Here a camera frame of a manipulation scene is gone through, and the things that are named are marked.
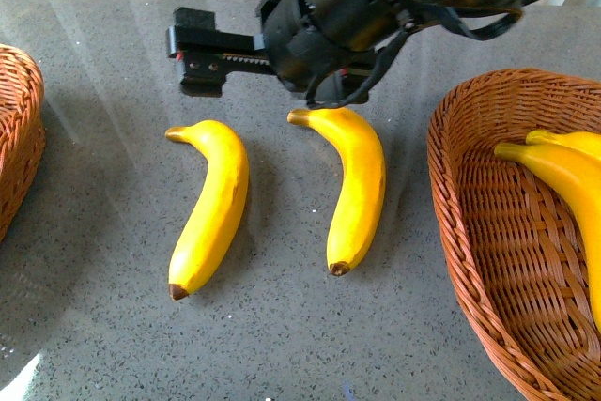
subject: yellow banana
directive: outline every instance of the yellow banana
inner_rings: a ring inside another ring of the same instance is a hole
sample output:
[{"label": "yellow banana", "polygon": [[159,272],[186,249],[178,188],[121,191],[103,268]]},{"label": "yellow banana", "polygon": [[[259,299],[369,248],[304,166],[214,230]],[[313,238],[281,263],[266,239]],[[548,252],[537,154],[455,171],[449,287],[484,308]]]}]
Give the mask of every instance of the yellow banana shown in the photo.
[{"label": "yellow banana", "polygon": [[205,184],[169,265],[169,294],[177,301],[203,286],[222,262],[244,210],[249,163],[242,141],[218,121],[174,127],[165,136],[193,145],[208,161]]},{"label": "yellow banana", "polygon": [[317,131],[340,154],[343,183],[328,235],[328,269],[342,276],[367,254],[382,211],[386,188],[384,152],[376,132],[347,108],[293,110],[288,122]]},{"label": "yellow banana", "polygon": [[584,242],[593,318],[601,331],[601,162],[555,144],[500,143],[495,155],[524,164],[572,209]]},{"label": "yellow banana", "polygon": [[601,134],[590,131],[572,133],[552,133],[550,131],[531,131],[526,135],[526,144],[540,145],[551,143],[570,147],[601,160]]}]

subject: woven basket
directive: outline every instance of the woven basket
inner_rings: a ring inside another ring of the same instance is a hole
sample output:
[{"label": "woven basket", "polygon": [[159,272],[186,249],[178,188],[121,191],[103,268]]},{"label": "woven basket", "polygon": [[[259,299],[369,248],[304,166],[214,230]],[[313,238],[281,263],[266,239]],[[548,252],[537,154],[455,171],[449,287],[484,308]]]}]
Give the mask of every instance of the woven basket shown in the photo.
[{"label": "woven basket", "polygon": [[440,103],[427,145],[442,246],[461,308],[521,393],[598,401],[601,334],[578,225],[545,183],[493,155],[498,142],[523,144],[534,129],[601,132],[601,84],[506,69]]},{"label": "woven basket", "polygon": [[38,170],[45,144],[39,115],[43,96],[36,62],[0,44],[0,240]]}]

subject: robotic arm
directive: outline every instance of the robotic arm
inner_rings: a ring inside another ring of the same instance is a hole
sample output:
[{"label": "robotic arm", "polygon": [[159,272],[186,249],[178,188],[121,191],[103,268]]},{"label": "robotic arm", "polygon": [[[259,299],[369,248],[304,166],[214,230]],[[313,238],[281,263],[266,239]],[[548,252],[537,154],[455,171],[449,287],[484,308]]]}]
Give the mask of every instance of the robotic arm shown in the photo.
[{"label": "robotic arm", "polygon": [[[219,97],[227,74],[243,71],[276,75],[309,108],[338,108],[366,102],[414,33],[441,25],[470,39],[493,39],[535,1],[261,0],[255,36],[220,32],[214,13],[179,8],[167,31],[168,55],[190,96]],[[475,30],[464,22],[499,15]]]}]

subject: black metal bracket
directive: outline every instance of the black metal bracket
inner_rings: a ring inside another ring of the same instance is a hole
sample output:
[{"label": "black metal bracket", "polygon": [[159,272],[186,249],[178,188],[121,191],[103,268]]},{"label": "black metal bracket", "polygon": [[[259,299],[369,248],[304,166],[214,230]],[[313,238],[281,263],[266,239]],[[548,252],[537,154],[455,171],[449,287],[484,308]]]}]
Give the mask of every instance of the black metal bracket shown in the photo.
[{"label": "black metal bracket", "polygon": [[220,97],[227,74],[233,71],[274,74],[261,35],[220,32],[210,11],[178,8],[174,20],[167,30],[167,55],[177,61],[184,94]]}]

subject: gray countertop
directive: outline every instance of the gray countertop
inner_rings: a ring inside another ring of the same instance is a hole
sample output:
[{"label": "gray countertop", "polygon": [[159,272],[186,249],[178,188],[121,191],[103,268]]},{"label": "gray countertop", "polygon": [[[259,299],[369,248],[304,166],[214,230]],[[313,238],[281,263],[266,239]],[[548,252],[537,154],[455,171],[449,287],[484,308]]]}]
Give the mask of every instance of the gray countertop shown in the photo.
[{"label": "gray countertop", "polygon": [[[382,140],[389,186],[368,256],[334,278],[325,240],[341,164],[286,123],[301,101],[250,74],[230,76],[221,99],[186,98],[165,56],[175,8],[214,10],[221,30],[250,34],[257,2],[0,0],[0,42],[44,75],[48,140],[0,245],[0,399],[520,399],[456,302],[427,121],[492,69],[601,79],[601,9],[530,7],[489,42],[439,28],[409,40],[353,107]],[[205,118],[244,140],[250,197],[214,277],[173,302],[169,259],[207,167],[163,134]]]}]

